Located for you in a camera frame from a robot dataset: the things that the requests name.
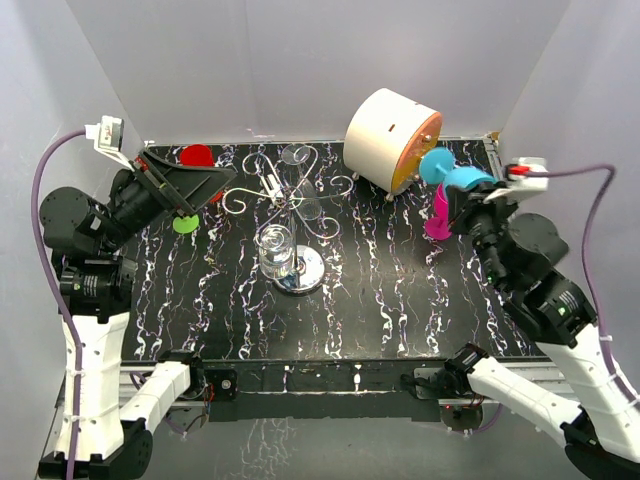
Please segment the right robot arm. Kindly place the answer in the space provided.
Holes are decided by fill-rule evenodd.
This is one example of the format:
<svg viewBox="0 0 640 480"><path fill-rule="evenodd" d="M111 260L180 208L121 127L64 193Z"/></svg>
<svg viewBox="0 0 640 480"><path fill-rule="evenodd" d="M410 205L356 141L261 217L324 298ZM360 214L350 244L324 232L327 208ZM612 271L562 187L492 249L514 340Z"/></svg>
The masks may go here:
<svg viewBox="0 0 640 480"><path fill-rule="evenodd" d="M449 228L471 239L490 286L528 339L553 361L575 397L554 394L471 343L446 360L450 394L500 402L555 440L590 479L639 476L639 401L605 356L598 315L582 289L556 269L568 253L551 220L518 214L514 200L482 182L448 185Z"/></svg>

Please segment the clear tumbler glass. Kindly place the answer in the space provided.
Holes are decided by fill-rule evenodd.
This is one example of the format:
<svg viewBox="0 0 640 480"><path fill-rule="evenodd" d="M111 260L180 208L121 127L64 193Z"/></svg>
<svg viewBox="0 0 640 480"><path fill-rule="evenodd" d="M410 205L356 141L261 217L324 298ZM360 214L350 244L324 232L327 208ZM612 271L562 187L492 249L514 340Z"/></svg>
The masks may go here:
<svg viewBox="0 0 640 480"><path fill-rule="evenodd" d="M258 236L258 252L260 269L267 278L280 280L293 271L294 241L286 226L266 226Z"/></svg>

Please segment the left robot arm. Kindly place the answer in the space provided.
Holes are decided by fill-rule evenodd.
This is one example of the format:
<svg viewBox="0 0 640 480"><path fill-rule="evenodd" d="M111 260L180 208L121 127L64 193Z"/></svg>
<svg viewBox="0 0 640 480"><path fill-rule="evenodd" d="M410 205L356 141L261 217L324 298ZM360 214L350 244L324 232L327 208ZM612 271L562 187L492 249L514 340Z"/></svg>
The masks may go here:
<svg viewBox="0 0 640 480"><path fill-rule="evenodd" d="M197 214L235 177L229 168L191 167L144 150L113 179L101 203L66 186L37 203L37 237L48 248L66 342L65 403L43 479L137 479L153 435L174 402L194 399L207 376L198 354L167 351L133 396L120 398L124 334L137 265L121 248L163 215Z"/></svg>

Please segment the red wine glass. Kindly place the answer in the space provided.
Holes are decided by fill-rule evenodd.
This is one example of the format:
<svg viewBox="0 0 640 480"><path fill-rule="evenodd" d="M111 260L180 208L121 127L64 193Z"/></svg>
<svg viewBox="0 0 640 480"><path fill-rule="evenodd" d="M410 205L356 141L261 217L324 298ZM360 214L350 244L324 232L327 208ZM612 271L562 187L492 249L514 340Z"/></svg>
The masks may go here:
<svg viewBox="0 0 640 480"><path fill-rule="evenodd" d="M200 170L211 170L216 163L211 148L203 144L186 146L179 155L179 161L182 166Z"/></svg>

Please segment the clear champagne flute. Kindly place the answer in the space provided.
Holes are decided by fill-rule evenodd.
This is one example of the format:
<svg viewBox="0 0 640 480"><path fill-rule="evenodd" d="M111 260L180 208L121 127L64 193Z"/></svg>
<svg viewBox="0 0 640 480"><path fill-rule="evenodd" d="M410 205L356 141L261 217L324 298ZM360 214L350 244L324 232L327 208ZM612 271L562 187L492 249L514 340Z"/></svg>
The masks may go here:
<svg viewBox="0 0 640 480"><path fill-rule="evenodd" d="M316 189L309 179L317 157L314 147L302 143L287 145L281 152L281 179L294 210L305 221L316 220L322 213Z"/></svg>

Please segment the green wine glass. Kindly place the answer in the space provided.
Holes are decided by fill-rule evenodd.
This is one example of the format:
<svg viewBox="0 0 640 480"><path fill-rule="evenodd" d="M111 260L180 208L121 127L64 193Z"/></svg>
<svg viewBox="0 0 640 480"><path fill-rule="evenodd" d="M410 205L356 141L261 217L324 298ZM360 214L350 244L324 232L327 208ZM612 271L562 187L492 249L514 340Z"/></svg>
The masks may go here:
<svg viewBox="0 0 640 480"><path fill-rule="evenodd" d="M172 221L173 230L181 235L187 235L194 232L200 224L200 218L197 214L185 217L175 217Z"/></svg>

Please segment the cyan wine glass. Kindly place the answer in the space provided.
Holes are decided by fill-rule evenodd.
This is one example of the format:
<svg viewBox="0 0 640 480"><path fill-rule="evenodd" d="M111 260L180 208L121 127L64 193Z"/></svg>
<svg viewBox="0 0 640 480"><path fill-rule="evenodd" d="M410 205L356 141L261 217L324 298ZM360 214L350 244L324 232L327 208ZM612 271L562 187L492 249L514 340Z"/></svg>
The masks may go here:
<svg viewBox="0 0 640 480"><path fill-rule="evenodd" d="M428 151L421 159L418 174L429 185L441 185L443 190L456 187L462 190L473 189L480 184L495 184L497 179L473 166L458 166L450 150L436 147Z"/></svg>

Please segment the pink wine glass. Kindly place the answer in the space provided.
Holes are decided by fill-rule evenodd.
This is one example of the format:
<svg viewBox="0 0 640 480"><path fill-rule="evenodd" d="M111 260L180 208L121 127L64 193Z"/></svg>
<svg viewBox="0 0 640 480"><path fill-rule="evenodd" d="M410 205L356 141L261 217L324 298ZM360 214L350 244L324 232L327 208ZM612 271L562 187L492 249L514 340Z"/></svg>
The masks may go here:
<svg viewBox="0 0 640 480"><path fill-rule="evenodd" d="M425 233L434 240L446 240L451 236L451 231L448 226L449 204L442 184L440 184L436 190L433 208L434 215L430 217L424 225Z"/></svg>

